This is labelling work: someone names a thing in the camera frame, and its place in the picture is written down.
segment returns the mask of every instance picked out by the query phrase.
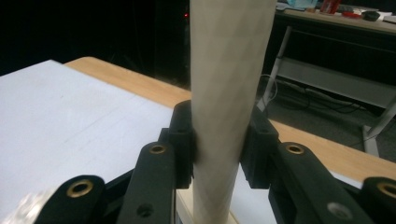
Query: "table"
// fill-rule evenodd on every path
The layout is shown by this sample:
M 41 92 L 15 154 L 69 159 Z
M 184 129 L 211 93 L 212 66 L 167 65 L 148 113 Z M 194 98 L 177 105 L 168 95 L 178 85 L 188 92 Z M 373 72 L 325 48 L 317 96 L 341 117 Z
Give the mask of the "table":
M 384 55 L 391 54 L 395 57 L 396 25 L 382 21 L 371 22 L 348 19 L 342 17 L 340 14 L 328 16 L 318 13 L 318 11 L 311 13 L 295 10 L 277 12 L 275 19 L 276 25 L 287 26 L 288 28 L 277 51 L 271 78 L 263 95 L 263 101 L 259 101 L 258 107 L 264 110 L 265 106 L 269 103 L 270 90 L 276 76 L 280 75 L 325 91 L 335 92 L 370 105 L 386 108 L 386 111 L 378 119 L 379 122 L 376 125 L 373 127 L 362 127 L 366 152 L 378 156 L 375 137 L 381 133 L 388 122 L 396 115 L 396 79 L 394 78 L 395 74 L 391 72 L 392 69 L 389 67 L 386 73 L 378 72 L 368 77 L 366 75 L 365 77 L 356 77 L 321 67 L 332 63 L 330 60 L 316 66 L 311 63 L 303 63 L 284 58 L 284 51 L 289 43 L 291 31 L 295 31 L 304 35 L 330 39 L 331 41 L 334 40 L 355 47 L 380 49 L 385 52 Z M 333 55 L 333 57 L 343 57 L 343 55 L 344 52 L 339 52 L 339 54 Z
M 168 108 L 173 108 L 175 104 L 191 98 L 189 91 L 95 58 L 80 58 L 67 63 L 66 66 Z M 381 160 L 275 121 L 272 121 L 272 123 L 279 131 L 282 142 L 291 141 L 306 145 L 312 149 L 329 170 L 337 174 L 359 182 L 368 176 L 377 175 L 396 179 L 395 163 Z M 241 181 L 245 183 L 245 179 L 239 176 L 239 182 Z

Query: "dark background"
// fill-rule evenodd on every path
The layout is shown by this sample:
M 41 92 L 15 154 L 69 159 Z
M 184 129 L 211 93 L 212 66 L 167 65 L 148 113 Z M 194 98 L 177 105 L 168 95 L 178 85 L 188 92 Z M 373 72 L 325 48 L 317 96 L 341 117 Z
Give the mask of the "dark background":
M 190 30 L 189 19 L 184 17 L 189 12 L 188 3 L 188 0 L 0 1 L 0 76 L 49 59 L 66 63 L 92 56 L 151 77 L 168 77 L 188 85 Z M 342 3 L 396 11 L 394 0 Z M 284 24 L 275 23 L 264 73 L 269 74 L 272 69 L 284 29 Z M 306 41 L 323 48 L 307 48 Z M 340 52 L 341 59 L 335 60 Z M 361 51 L 297 33 L 292 34 L 286 55 L 318 65 L 332 60 L 337 70 L 382 82 L 388 82 L 387 76 L 396 70 L 395 52 Z M 373 71 L 372 65 L 381 62 L 384 71 Z

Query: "brass insert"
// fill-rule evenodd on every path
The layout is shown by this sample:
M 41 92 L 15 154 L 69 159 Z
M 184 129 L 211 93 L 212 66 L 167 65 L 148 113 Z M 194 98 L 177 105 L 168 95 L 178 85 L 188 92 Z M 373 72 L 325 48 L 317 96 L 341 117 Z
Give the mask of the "brass insert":
M 286 146 L 286 149 L 288 150 L 288 152 L 293 153 L 293 154 L 303 154 L 304 153 L 304 149 L 302 147 L 296 146 L 296 145 L 289 145 Z
M 166 151 L 166 147 L 163 146 L 154 146 L 149 150 L 151 154 L 161 154 L 164 153 L 165 151 Z
M 396 185 L 381 182 L 376 185 L 381 192 L 388 195 L 391 198 L 396 199 Z
M 70 198 L 78 198 L 86 195 L 93 189 L 93 183 L 88 179 L 74 182 L 67 190 L 67 196 Z

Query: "red object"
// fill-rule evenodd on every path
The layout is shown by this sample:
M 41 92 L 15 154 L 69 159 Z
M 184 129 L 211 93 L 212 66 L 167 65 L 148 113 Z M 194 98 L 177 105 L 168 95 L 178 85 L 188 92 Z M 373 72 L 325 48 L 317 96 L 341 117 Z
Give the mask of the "red object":
M 341 0 L 324 0 L 320 8 L 321 13 L 334 14 L 340 5 Z
M 353 19 L 358 19 L 361 17 L 361 15 L 353 13 L 353 12 L 343 12 L 342 14 L 344 17 L 353 18 Z

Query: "mounting hole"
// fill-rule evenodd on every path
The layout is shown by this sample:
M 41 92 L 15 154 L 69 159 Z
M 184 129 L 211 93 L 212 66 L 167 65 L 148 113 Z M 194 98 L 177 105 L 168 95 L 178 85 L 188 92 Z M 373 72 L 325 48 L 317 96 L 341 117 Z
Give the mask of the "mounting hole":
M 163 146 L 154 146 L 149 150 L 151 154 L 161 154 L 164 153 L 165 151 L 166 151 L 166 147 Z
M 378 183 L 376 186 L 379 188 L 379 190 L 382 193 L 388 195 L 391 198 L 396 199 L 396 185 L 390 184 L 390 183 L 381 182 L 381 183 Z
M 327 209 L 335 216 L 343 220 L 352 220 L 353 215 L 349 208 L 340 203 L 328 203 Z
M 140 217 L 150 217 L 153 212 L 154 209 L 152 208 L 152 205 L 149 203 L 140 204 L 140 206 L 136 210 L 137 215 Z
M 304 149 L 302 147 L 296 146 L 296 145 L 289 145 L 286 146 L 286 149 L 288 150 L 288 152 L 293 153 L 293 154 L 303 154 L 304 153 Z
M 78 198 L 89 193 L 93 188 L 93 183 L 88 179 L 83 179 L 74 182 L 70 185 L 69 189 L 67 189 L 67 196 L 70 198 Z

